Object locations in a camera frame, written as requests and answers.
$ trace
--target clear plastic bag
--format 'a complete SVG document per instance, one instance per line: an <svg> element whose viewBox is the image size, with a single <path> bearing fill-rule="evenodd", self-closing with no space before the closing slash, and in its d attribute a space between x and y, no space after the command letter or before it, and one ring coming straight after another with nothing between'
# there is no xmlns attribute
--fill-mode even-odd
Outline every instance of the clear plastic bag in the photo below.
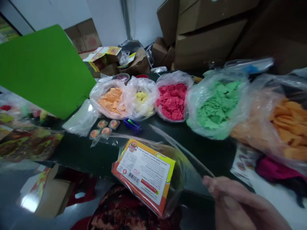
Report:
<svg viewBox="0 0 307 230"><path fill-rule="evenodd" d="M158 90L162 86L178 85L178 84L181 84L181 83L184 84L187 87L187 93L188 93L189 90L192 88L194 81L188 73L185 73L185 72L182 72L182 71L175 71L173 73L163 74L156 81L156 85L157 85ZM173 123L185 121L185 112L183 113L183 119L182 120L172 120L172 119L169 119L169 118L167 118L166 116L163 115L162 105L158 105L156 103L155 106L156 106L157 114L163 120L168 121L168 122L173 122Z"/></svg>
<svg viewBox="0 0 307 230"><path fill-rule="evenodd" d="M130 134L112 133L108 140L104 141L107 141L109 144L120 147L119 159L113 163L112 173L124 184L126 188L128 188L139 200L141 200L145 205L147 205L156 215L161 218L167 218L172 214L173 210L175 209L180 194L183 190L192 191L195 194L199 195L207 194L208 190L202 183L202 176L210 175L214 177L214 175L193 154L191 154L187 149L185 149L182 145L180 145L177 141L168 136L166 133L152 125L149 125L148 128L150 128L150 130L148 130L148 133L150 132L152 137L150 138L150 140L139 136L131 136ZM141 170L141 172L138 172L136 165L140 164L138 163L137 158L142 155L142 153L135 151L135 149L133 149L132 151L128 150L128 148L130 148L130 145L128 146L127 144L131 143L133 141L132 139L138 141L146 147L153 149L156 152L155 155L151 155L148 152L146 153L146 150L144 153L149 154L154 161L159 161L158 158L161 159L163 157L168 157L175 161L172 176L171 178L167 178L166 180L161 182L163 184L162 187L154 187L154 182L151 182L149 177L144 177L144 171ZM119 168L122 159L124 159L123 161L126 161L126 158L130 156L128 154L132 154L135 157L136 163L130 165L131 170L126 169L125 167ZM143 165L142 167L146 171L151 166L152 164L149 164L147 166ZM131 171L136 173L135 177L132 176ZM150 172L152 177L155 178L155 176L153 175L154 170ZM138 188L140 184L141 186L146 185L146 187L148 188L148 195L139 192L140 189ZM161 198L161 202L159 200L154 201L153 199L155 199L155 196L161 194L163 188L166 188L167 186L169 186L168 193L167 195L165 193L163 194L164 198ZM154 188L158 190L158 193L155 193L153 191Z"/></svg>
<svg viewBox="0 0 307 230"><path fill-rule="evenodd" d="M219 126L216 125L213 121L212 127L204 127L199 123L198 112L206 101L211 99L215 95L214 86L217 82L221 83L231 83L239 82L240 85L237 88L238 93L238 102L233 110L225 114L224 122L221 122ZM187 124L192 129L193 132L215 140L223 140L227 138L232 130L232 128L239 122L245 120L249 115L249 102L250 98L247 97L247 92L249 89L248 74L244 72L229 72L225 70L215 70L208 74L208 76L202 80L197 85L194 85L192 89L188 92L186 97L186 117Z"/></svg>
<svg viewBox="0 0 307 230"><path fill-rule="evenodd" d="M112 112L102 107L98 102L107 92L110 91L111 88L119 88L122 91L117 106L118 111L120 111L121 114ZM110 80L107 82L97 83L90 92L90 100L92 105L106 117L110 119L123 120L132 113L131 98L128 98L129 94L125 93L126 90L127 88L125 84L120 80Z"/></svg>
<svg viewBox="0 0 307 230"><path fill-rule="evenodd" d="M127 84L125 93L131 98L133 111L129 116L130 119L142 121L156 113L154 104L159 97L159 90L153 80L133 76Z"/></svg>
<svg viewBox="0 0 307 230"><path fill-rule="evenodd" d="M272 57L262 59L239 59L228 61L224 65L224 69L228 71L244 71L249 74L264 73L274 65Z"/></svg>
<svg viewBox="0 0 307 230"><path fill-rule="evenodd" d="M69 133L86 137L100 116L98 109L92 106L89 99L86 99L79 110L63 124L62 128Z"/></svg>
<svg viewBox="0 0 307 230"><path fill-rule="evenodd" d="M305 110L306 115L303 116L302 124L298 124L305 129L305 133L298 135L301 139L302 160L292 159L294 141L282 141L280 135L283 135L284 131L280 130L281 127L276 123L284 124L275 121L280 113L280 110L275 109L283 109L281 103L288 100L307 109L307 80L291 75L262 74L251 84L249 97L252 98L249 117L233 128L231 136L307 176L307 162L303 161L307 154L307 143L304 142L307 141L307 111ZM292 132L290 126L284 126L284 129Z"/></svg>

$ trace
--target dark table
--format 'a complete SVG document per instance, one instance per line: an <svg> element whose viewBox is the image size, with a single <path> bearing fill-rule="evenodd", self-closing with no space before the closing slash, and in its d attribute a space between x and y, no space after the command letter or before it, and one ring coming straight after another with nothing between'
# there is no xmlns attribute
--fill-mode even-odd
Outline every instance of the dark table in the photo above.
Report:
<svg viewBox="0 0 307 230"><path fill-rule="evenodd" d="M201 76L200 72L197 73L195 71L190 72L190 74ZM148 76L154 81L159 77L159 75L155 73L148 74ZM59 120L55 122L51 128L55 130L62 129L62 125L67 120ZM99 120L100 119L97 120L93 129L96 127ZM215 176L226 176L238 180L230 173L236 152L236 144L231 138L227 138L223 141L210 140L192 132L185 122L169 123L162 120L157 114L139 123L143 125L143 127L152 124L166 132L193 153L194 156L211 170ZM130 132L130 130L122 122L115 132L127 133ZM49 163L58 163L78 171L90 173L99 178L118 182L111 173L111 167L112 163L118 158L119 148L101 142L95 147L90 148L91 143L92 141L88 137L79 137L66 132L49 160ZM210 193L207 193L206 199L204 199L204 197L199 197L193 193L183 192L180 201L187 206L206 212L208 219L213 218L214 220L214 202L212 202Z"/></svg>

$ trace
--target green board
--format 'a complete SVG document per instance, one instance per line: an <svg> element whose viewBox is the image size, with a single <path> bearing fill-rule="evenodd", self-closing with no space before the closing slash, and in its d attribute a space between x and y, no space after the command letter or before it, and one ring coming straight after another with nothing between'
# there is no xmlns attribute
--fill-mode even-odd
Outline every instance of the green board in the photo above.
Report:
<svg viewBox="0 0 307 230"><path fill-rule="evenodd" d="M1 86L61 119L96 83L59 25L1 44L0 72Z"/></svg>

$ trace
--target finger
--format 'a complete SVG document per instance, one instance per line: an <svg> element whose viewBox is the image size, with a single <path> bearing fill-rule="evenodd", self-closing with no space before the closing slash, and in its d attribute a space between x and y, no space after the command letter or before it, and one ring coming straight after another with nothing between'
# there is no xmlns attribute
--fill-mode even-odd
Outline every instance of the finger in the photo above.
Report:
<svg viewBox="0 0 307 230"><path fill-rule="evenodd" d="M236 230L256 230L256 227L240 204L228 195L221 195L221 206Z"/></svg>

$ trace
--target orange package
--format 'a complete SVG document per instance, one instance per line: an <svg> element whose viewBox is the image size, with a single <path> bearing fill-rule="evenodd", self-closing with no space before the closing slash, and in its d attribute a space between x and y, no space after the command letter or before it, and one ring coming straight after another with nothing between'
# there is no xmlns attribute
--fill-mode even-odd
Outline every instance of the orange package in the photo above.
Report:
<svg viewBox="0 0 307 230"><path fill-rule="evenodd" d="M129 139L112 173L158 216L165 217L175 163L141 142Z"/></svg>

